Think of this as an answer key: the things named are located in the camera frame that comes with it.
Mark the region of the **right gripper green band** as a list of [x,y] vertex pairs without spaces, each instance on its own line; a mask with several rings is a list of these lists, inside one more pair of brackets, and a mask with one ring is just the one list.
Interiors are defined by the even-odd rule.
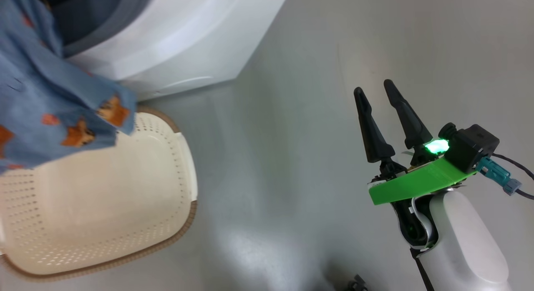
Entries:
[[[369,183],[369,194],[374,205],[393,203],[420,197],[454,186],[476,173],[468,173],[454,167],[443,154],[449,149],[448,141],[433,140],[433,136],[420,120],[414,109],[404,99],[392,80],[383,82],[391,106],[396,110],[402,129],[406,135],[407,149],[413,150],[412,162],[430,162],[389,181],[379,180]],[[395,151],[389,145],[372,116],[372,107],[361,87],[353,91],[358,121],[368,163],[380,163],[381,175],[397,175],[403,166],[392,160]],[[433,161],[433,153],[438,159]]]

